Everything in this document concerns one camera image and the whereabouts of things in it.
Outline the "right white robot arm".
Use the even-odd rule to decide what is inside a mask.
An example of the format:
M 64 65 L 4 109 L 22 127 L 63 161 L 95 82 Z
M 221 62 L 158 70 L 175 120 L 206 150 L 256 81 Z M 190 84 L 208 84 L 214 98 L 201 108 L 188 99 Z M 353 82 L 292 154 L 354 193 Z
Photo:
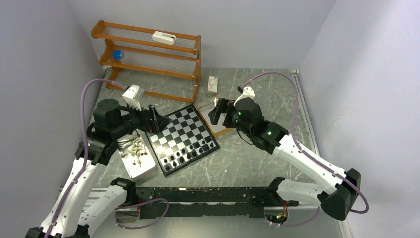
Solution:
M 236 129 L 249 138 L 251 145 L 288 161 L 313 180 L 313 183 L 303 183 L 275 179 L 274 188 L 267 192 L 272 205 L 280 205 L 283 201 L 303 202 L 319 206 L 336 220 L 347 218 L 359 196 L 359 171 L 338 167 L 295 142 L 285 128 L 265 120 L 260 106 L 251 98 L 217 99 L 208 116 L 211 123 L 217 125 L 221 115 L 225 115 L 224 127 Z

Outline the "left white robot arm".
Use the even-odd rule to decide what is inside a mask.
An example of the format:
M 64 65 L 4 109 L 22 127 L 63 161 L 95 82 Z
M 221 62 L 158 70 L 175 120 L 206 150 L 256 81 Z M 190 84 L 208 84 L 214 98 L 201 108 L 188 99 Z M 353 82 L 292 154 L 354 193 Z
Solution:
M 119 206 L 139 201 L 136 186 L 125 178 L 116 178 L 93 205 L 85 203 L 99 176 L 119 149 L 118 140 L 134 132 L 159 134 L 171 119 L 160 115 L 153 105 L 143 109 L 138 101 L 126 106 L 116 99 L 104 99 L 93 111 L 94 122 L 84 127 L 68 180 L 54 207 L 38 227 L 30 228 L 28 238 L 90 238 L 105 218 Z

